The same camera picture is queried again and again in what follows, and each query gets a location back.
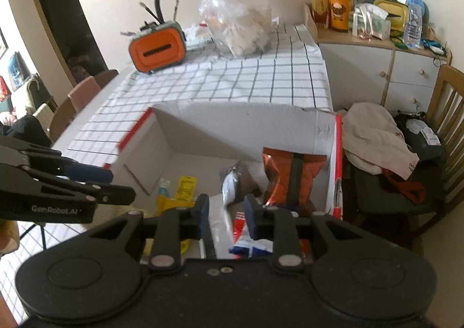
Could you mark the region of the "red white blue packet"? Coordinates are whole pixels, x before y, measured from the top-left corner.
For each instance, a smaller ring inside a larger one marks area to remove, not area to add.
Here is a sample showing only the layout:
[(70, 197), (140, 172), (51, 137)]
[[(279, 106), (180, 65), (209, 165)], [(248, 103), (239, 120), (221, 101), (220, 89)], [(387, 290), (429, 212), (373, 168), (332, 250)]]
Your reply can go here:
[(233, 219), (233, 246), (229, 253), (236, 258), (261, 258), (273, 253), (273, 243), (267, 239), (251, 238), (243, 212)]

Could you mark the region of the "yellow snack packet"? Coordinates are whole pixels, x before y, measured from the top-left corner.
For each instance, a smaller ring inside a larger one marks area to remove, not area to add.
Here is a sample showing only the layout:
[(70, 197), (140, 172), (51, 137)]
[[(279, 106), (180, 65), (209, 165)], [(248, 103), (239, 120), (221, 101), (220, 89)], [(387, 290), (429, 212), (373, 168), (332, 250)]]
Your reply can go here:
[(156, 199), (156, 216), (161, 216), (164, 211), (172, 208), (191, 208), (194, 205), (194, 193), (197, 186), (197, 178), (193, 176), (180, 176), (174, 197), (169, 198), (158, 195)]

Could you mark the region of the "green snack packet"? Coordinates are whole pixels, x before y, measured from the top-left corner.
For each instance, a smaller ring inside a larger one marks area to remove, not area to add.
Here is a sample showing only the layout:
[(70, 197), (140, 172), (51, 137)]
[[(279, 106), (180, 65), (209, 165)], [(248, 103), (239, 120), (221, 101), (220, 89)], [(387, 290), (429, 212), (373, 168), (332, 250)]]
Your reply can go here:
[(209, 197), (209, 221), (202, 241), (206, 257), (222, 260), (235, 258), (230, 252), (234, 244), (233, 219), (224, 204), (222, 193)]

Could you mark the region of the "blue wrapped candy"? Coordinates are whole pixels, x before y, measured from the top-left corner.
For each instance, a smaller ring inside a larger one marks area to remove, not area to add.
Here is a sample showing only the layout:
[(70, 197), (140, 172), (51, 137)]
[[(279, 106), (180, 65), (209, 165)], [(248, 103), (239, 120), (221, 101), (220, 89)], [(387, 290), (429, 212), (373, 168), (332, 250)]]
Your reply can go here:
[(169, 180), (165, 180), (160, 178), (159, 185), (158, 185), (158, 195), (169, 198), (170, 197), (170, 188), (171, 182)]

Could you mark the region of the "orange foil snack bag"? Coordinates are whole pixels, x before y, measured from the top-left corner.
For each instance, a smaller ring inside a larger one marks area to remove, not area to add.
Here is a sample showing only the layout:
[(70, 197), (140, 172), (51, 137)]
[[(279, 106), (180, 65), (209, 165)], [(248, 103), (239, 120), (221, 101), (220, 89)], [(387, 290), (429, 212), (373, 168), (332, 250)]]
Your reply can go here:
[(263, 203), (289, 209), (309, 208), (314, 179), (327, 157), (264, 147), (262, 158), (268, 179)]

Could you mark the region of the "grey brown snack pouch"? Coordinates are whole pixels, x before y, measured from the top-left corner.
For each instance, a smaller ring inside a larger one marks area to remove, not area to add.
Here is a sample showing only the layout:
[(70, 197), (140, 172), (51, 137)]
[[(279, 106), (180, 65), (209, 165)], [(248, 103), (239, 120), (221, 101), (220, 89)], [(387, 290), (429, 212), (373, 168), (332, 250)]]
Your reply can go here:
[(262, 191), (242, 161), (220, 171), (222, 200), (225, 206), (241, 203), (246, 195), (260, 197)]

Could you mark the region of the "brown wooden chair left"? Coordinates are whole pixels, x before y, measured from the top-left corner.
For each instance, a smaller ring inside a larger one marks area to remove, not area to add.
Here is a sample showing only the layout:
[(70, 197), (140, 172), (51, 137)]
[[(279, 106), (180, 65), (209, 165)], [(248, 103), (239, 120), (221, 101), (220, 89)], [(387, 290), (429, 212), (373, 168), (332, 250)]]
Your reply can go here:
[(68, 97), (54, 112), (48, 132), (51, 141), (56, 142), (71, 124), (76, 116), (76, 110)]

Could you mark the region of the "pink cushioned chair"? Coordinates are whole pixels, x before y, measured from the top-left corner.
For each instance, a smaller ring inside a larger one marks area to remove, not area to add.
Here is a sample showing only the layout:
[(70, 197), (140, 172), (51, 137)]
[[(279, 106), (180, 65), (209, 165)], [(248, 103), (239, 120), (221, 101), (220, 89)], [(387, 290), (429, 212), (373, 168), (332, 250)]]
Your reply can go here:
[(90, 103), (101, 91), (94, 76), (89, 76), (77, 84), (68, 94), (75, 111), (79, 113)]

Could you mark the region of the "white red cardboard box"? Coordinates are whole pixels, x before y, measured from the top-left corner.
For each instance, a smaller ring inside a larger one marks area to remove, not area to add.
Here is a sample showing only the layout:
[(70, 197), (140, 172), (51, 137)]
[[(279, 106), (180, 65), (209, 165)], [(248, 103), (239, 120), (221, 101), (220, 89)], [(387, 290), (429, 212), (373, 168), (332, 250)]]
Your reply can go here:
[(220, 171), (245, 163), (261, 189), (262, 150), (322, 154), (311, 202), (331, 213), (337, 203), (337, 117), (317, 109), (271, 103), (166, 102), (149, 108), (120, 144), (111, 163), (114, 184), (132, 187), (133, 206), (154, 212), (160, 178), (175, 193), (180, 176), (197, 178), (195, 193), (221, 191)]

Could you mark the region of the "beige cloth on chair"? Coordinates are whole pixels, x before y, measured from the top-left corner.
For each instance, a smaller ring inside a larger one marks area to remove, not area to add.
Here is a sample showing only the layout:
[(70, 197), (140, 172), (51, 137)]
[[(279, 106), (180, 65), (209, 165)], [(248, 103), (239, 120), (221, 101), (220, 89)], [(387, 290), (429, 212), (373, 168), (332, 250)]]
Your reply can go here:
[(407, 180), (419, 161), (392, 115), (376, 103), (349, 108), (343, 117), (342, 145), (350, 162), (372, 175), (389, 170)]

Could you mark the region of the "white black checkered tablecloth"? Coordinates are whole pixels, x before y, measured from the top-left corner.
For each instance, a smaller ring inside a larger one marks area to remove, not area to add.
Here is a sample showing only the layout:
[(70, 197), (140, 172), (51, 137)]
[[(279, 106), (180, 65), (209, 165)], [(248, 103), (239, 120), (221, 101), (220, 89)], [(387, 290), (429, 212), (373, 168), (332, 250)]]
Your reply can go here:
[(120, 144), (146, 111), (166, 102), (271, 103), (333, 112), (326, 63), (304, 25), (282, 24), (270, 49), (253, 57), (222, 55), (214, 45), (188, 52), (174, 67), (116, 76), (54, 144), (91, 165), (116, 160)]

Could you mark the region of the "orange tissue box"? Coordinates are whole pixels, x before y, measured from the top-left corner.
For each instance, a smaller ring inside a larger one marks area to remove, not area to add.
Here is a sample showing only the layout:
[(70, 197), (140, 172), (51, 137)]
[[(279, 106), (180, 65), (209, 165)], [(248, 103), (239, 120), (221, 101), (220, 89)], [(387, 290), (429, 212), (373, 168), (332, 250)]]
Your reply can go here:
[(183, 62), (186, 37), (178, 22), (149, 23), (130, 41), (128, 52), (139, 72), (151, 73)]

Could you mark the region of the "black bag on chair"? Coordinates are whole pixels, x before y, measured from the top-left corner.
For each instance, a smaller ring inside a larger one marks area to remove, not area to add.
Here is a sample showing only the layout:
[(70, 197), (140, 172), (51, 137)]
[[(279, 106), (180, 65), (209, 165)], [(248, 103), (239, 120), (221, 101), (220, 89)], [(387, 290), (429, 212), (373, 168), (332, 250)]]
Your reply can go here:
[(446, 161), (444, 147), (424, 118), (423, 114), (400, 113), (394, 120), (408, 147), (418, 156), (418, 165), (442, 170)]

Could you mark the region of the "white wooden cabinet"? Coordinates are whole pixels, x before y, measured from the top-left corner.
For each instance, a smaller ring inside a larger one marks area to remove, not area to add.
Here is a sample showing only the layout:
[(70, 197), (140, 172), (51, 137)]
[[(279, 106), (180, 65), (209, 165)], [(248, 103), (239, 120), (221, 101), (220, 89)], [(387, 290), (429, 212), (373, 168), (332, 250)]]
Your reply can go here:
[(317, 28), (308, 5), (304, 24), (326, 62), (334, 110), (371, 102), (396, 113), (426, 111), (441, 65), (451, 63), (430, 50), (399, 50), (391, 41), (362, 40), (349, 33)]

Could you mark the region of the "clear plastic bag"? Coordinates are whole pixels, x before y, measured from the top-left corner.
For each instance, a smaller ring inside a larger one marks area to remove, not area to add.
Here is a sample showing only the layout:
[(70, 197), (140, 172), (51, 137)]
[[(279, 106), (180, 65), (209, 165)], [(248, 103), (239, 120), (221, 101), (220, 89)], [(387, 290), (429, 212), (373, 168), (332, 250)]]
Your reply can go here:
[(271, 46), (269, 0), (201, 0), (199, 13), (224, 55), (247, 57)]

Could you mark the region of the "wooden chair right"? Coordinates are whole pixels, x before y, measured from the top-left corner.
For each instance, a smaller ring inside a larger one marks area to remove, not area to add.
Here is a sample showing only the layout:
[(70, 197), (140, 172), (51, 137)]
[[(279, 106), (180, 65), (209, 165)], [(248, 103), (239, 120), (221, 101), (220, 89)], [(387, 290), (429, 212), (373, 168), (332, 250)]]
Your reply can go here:
[(440, 67), (425, 121), (441, 145), (438, 158), (439, 192), (425, 211), (430, 219), (413, 231), (418, 238), (463, 203), (463, 73), (450, 65)]

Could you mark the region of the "orange thermos bottle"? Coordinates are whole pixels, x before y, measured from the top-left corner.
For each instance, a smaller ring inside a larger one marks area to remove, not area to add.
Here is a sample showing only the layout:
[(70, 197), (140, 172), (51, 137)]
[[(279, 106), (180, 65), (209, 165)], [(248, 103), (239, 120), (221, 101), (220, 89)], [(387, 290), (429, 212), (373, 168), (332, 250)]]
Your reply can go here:
[(335, 31), (347, 32), (351, 0), (329, 0), (330, 26)]

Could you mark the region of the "amber glass bottle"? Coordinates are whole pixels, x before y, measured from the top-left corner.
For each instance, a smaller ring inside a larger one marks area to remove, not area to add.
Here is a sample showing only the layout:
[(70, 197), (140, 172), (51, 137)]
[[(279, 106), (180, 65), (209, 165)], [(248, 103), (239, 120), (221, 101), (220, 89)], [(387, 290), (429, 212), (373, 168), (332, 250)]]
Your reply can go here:
[(317, 27), (329, 28), (329, 0), (311, 0), (311, 15)]

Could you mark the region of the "clear water bottle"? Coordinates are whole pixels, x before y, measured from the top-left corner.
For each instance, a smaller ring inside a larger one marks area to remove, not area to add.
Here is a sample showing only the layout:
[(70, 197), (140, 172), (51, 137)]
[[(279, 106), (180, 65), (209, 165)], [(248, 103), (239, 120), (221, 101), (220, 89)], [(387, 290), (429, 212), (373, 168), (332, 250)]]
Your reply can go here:
[(423, 4), (418, 1), (412, 1), (407, 7), (403, 43), (409, 50), (418, 50), (421, 47), (423, 12)]

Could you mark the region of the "yellow tissue box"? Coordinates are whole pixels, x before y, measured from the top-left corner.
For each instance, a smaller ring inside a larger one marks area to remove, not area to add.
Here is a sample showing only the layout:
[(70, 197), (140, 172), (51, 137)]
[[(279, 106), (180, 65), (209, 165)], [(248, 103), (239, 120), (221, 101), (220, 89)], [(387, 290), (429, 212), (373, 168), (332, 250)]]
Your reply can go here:
[(388, 13), (387, 20), (390, 21), (393, 31), (403, 32), (407, 19), (408, 7), (406, 5), (389, 0), (375, 0), (374, 4)]

